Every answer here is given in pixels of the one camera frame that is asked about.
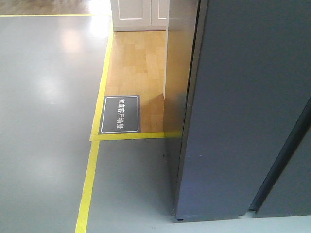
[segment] door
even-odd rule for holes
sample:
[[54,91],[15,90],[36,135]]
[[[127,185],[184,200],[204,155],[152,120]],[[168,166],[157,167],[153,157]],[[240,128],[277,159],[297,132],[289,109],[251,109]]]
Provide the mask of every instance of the door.
[[151,0],[151,25],[167,26],[167,15],[169,12],[168,0]]
[[148,27],[151,24],[150,0],[111,0],[114,28]]

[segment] glossy epoxy floor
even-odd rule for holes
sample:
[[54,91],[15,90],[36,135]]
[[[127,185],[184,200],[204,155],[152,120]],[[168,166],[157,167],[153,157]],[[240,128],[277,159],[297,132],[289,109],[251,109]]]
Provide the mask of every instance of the glossy epoxy floor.
[[[0,18],[0,232],[72,233],[108,20]],[[88,233],[308,233],[311,217],[177,223],[163,139],[103,141]]]
[[0,17],[0,232],[74,232],[110,17]]

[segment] light wood flooring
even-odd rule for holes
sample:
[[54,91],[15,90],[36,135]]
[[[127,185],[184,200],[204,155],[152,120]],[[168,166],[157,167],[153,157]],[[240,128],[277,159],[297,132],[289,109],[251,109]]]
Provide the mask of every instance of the light wood flooring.
[[0,15],[110,14],[110,0],[0,0]]
[[163,131],[165,36],[114,32],[105,95],[140,95],[142,133]]

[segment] yellow floor line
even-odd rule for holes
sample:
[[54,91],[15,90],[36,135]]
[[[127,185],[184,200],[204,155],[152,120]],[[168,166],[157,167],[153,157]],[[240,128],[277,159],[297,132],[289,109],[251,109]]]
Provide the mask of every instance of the yellow floor line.
[[84,181],[82,197],[80,202],[79,214],[77,218],[77,224],[75,233],[86,233],[88,214],[91,205],[92,191],[95,179],[96,163],[99,152],[100,141],[102,140],[125,140],[125,139],[142,139],[142,138],[164,138],[164,133],[120,133],[120,134],[104,134],[98,135],[100,121],[103,110],[104,94],[106,89],[108,68],[110,63],[111,49],[113,41],[113,26],[110,27],[110,35],[107,42],[106,55],[104,60],[103,72],[101,77],[101,83],[99,93],[96,102],[93,126],[91,130],[91,150],[89,154],[86,177]]
[[111,49],[112,49],[112,41],[113,41],[113,26],[111,24],[110,27],[110,35],[108,38],[107,49],[106,49],[106,56],[104,60],[101,84],[99,86],[99,92],[97,96],[95,114],[93,119],[93,126],[91,130],[91,135],[97,135],[99,132],[99,127],[101,124],[101,117],[102,117],[102,110],[103,110],[103,103],[104,103],[104,96],[108,78],[108,68],[110,63],[110,56],[111,56]]
[[99,150],[99,141],[93,141],[86,169],[86,178],[82,191],[79,214],[76,224],[75,233],[86,233],[88,213],[91,205],[92,191],[95,178],[96,163]]
[[[95,116],[92,126],[92,131],[94,126],[96,127],[96,120],[98,117],[98,112],[100,111],[99,115],[101,115],[101,108],[100,105],[103,105],[103,99],[104,99],[104,90],[106,86],[106,78],[108,74],[108,66],[109,66],[109,60],[110,60],[110,54],[111,54],[111,46],[112,46],[112,38],[113,38],[113,27],[111,23],[110,27],[110,35],[108,38],[107,43],[107,49],[106,49],[106,55],[104,60],[104,67],[103,67],[103,74],[101,78],[101,84],[100,84],[100,91],[98,94],[98,99],[96,103],[96,110],[95,110]],[[94,179],[95,179],[95,171],[96,171],[96,163],[97,163],[97,157],[98,157],[98,151],[99,151],[99,141],[93,140],[91,142],[91,150],[89,154],[87,169],[86,169],[86,177],[84,181],[82,196],[81,196],[81,202],[80,202],[80,208],[79,208],[79,214],[76,224],[75,233],[86,233],[87,228],[87,221],[88,221],[88,213],[89,208],[91,205],[91,198],[92,198],[92,191],[93,191],[93,185],[94,185]]]
[[126,139],[143,139],[143,138],[164,138],[163,132],[158,133],[116,133],[91,135],[91,141],[108,141],[108,140],[126,140]]
[[110,16],[109,14],[45,14],[45,15],[0,15],[0,17],[33,17],[33,16]]

